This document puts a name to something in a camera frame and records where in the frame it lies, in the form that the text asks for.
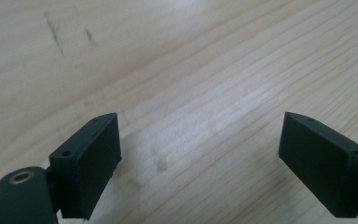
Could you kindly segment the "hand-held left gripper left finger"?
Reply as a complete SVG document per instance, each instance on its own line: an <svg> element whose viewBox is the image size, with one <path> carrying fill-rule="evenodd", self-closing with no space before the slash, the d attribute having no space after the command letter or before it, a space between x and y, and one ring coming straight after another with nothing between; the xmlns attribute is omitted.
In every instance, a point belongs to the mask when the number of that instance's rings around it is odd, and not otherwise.
<svg viewBox="0 0 358 224"><path fill-rule="evenodd" d="M91 119L49 157L48 180L64 218L90 219L121 161L117 114Z"/></svg>

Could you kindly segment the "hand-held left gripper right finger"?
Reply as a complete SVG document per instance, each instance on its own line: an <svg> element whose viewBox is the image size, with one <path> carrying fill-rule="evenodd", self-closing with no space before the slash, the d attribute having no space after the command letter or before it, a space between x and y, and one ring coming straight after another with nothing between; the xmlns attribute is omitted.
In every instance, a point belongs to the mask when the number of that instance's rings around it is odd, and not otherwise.
<svg viewBox="0 0 358 224"><path fill-rule="evenodd" d="M358 144L316 119L284 114L279 157L334 217L358 216Z"/></svg>

